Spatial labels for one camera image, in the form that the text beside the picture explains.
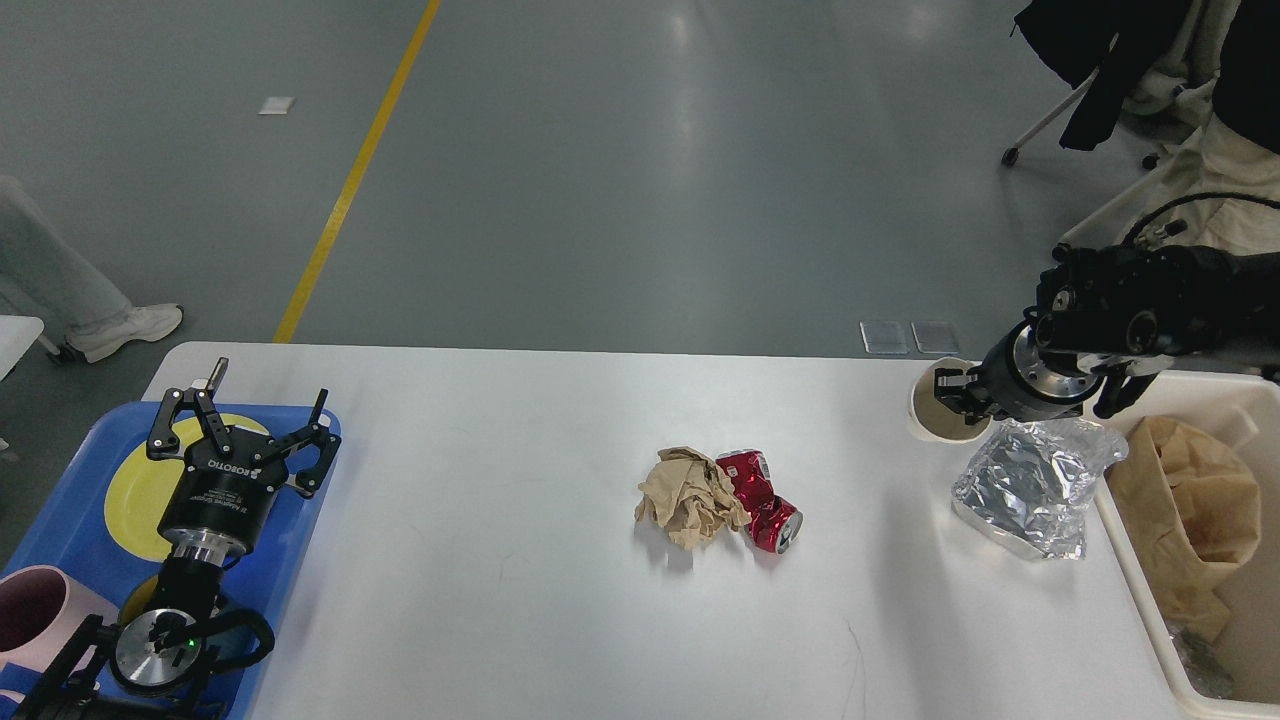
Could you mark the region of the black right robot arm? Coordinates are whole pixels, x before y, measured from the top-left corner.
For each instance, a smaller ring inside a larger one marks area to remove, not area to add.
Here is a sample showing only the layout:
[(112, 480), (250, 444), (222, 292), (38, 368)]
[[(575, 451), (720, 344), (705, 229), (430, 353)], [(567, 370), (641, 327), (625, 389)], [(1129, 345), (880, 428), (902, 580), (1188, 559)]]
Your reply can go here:
[(1277, 208), (1253, 193), (1187, 193), (1143, 215), (1120, 243), (1060, 243), (1021, 320), (977, 365), (927, 370), (919, 397), (974, 427), (1080, 416), (1087, 401), (1108, 419), (1178, 357), (1243, 366), (1276, 382), (1277, 255), (1138, 242), (1165, 213), (1207, 200)]

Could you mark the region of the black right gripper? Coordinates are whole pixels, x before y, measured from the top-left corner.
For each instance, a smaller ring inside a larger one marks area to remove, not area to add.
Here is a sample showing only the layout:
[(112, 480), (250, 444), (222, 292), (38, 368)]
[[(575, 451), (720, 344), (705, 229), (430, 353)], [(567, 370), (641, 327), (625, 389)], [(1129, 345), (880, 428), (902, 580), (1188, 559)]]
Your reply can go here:
[(1098, 375), (1060, 370), (1042, 357), (1028, 322), (1015, 325), (979, 366), (934, 369), (936, 400), (960, 416), (968, 430), (984, 430), (993, 420), (1032, 423), (1078, 415), (1101, 384)]

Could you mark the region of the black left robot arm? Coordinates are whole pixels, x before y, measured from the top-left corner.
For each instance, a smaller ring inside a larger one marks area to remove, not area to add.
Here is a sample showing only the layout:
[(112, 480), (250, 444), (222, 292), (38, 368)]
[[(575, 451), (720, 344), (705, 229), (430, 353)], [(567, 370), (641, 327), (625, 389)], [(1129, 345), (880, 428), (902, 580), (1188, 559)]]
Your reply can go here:
[(5, 719), (243, 719), (340, 448), (228, 361), (90, 430), (3, 571)]

